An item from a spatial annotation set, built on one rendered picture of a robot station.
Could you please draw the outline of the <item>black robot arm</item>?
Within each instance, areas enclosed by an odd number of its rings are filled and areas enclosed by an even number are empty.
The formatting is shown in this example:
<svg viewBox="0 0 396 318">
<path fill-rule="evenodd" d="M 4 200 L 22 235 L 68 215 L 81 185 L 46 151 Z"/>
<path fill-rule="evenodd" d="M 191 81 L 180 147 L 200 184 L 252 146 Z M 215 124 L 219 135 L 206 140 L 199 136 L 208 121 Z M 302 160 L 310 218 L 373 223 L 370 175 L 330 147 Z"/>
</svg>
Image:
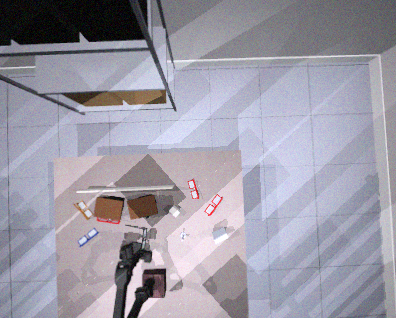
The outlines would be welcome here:
<svg viewBox="0 0 396 318">
<path fill-rule="evenodd" d="M 125 318 L 127 286 L 133 275 L 132 270 L 136 266 L 135 256 L 140 256 L 142 243 L 132 242 L 121 247 L 122 261 L 118 261 L 115 268 L 115 283 L 117 285 L 113 318 Z M 123 267 L 120 267 L 123 265 Z M 127 318 L 138 318 L 142 304 L 149 297 L 153 297 L 154 279 L 144 279 L 144 285 L 137 287 L 134 296 L 133 307 Z"/>
</svg>

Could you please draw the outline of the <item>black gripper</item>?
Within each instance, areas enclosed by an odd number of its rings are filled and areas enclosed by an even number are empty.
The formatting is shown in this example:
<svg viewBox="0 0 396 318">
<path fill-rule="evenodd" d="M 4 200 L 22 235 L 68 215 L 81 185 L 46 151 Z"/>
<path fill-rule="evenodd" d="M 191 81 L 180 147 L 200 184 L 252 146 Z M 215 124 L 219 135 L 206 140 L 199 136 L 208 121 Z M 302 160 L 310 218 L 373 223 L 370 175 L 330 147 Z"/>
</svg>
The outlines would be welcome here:
<svg viewBox="0 0 396 318">
<path fill-rule="evenodd" d="M 152 253 L 153 253 L 152 251 L 146 251 L 143 248 L 142 253 L 140 254 L 140 256 L 135 256 L 134 255 L 133 258 L 136 260 L 137 263 L 139 262 L 139 260 L 144 260 L 144 263 L 151 263 Z M 122 260 L 121 250 L 120 250 L 120 254 L 119 254 L 119 259 Z M 137 265 L 137 263 L 136 263 L 136 265 Z"/>
</svg>

